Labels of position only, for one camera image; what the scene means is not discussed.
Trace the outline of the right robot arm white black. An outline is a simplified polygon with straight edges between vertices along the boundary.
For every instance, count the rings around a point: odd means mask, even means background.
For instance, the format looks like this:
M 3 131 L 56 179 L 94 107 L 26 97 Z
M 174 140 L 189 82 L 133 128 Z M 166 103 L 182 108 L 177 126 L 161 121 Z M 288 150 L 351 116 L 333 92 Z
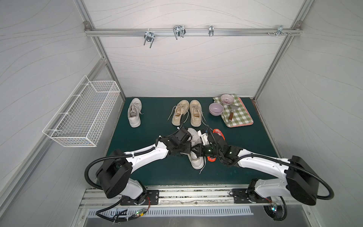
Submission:
M 250 152 L 244 148 L 230 146 L 217 133 L 191 137 L 189 157 L 195 169 L 202 169 L 205 158 L 217 158 L 225 166 L 258 170 L 274 179 L 252 179 L 243 196 L 257 203 L 269 197 L 293 197 L 305 205 L 314 206 L 318 200 L 321 179 L 298 156 L 279 159 Z

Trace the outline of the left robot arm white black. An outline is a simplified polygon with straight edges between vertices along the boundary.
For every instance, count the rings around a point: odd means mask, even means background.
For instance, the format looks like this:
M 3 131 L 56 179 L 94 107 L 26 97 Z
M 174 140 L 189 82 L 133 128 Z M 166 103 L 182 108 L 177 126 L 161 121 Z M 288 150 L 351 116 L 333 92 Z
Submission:
M 102 165 L 96 172 L 96 178 L 106 198 L 111 199 L 122 195 L 133 200 L 144 200 L 146 189 L 141 182 L 131 179 L 131 174 L 169 155 L 189 151 L 191 139 L 191 133 L 181 128 L 168 137 L 160 136 L 155 144 L 148 147 L 125 153 L 115 150 L 112 156 L 102 161 Z

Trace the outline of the beige sneaker with red insole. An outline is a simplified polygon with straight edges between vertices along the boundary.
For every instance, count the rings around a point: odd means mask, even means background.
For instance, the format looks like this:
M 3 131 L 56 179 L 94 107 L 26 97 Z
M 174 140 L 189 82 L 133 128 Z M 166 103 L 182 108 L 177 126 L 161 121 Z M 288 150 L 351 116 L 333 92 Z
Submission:
M 207 121 L 204 117 L 201 103 L 198 100 L 192 100 L 190 102 L 190 114 L 191 114 L 191 126 L 201 127 L 202 125 L 207 126 Z

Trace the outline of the white insole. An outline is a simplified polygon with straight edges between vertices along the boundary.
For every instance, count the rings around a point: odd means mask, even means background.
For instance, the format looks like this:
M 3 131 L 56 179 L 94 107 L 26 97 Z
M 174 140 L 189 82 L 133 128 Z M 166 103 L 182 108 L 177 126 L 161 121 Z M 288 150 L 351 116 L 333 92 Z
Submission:
M 200 139 L 201 139 L 204 146 L 210 144 L 210 142 L 208 140 L 208 132 L 207 131 L 202 132 L 201 130 L 199 130 L 199 131 L 197 131 L 197 133 L 198 133 L 198 136 L 200 137 Z

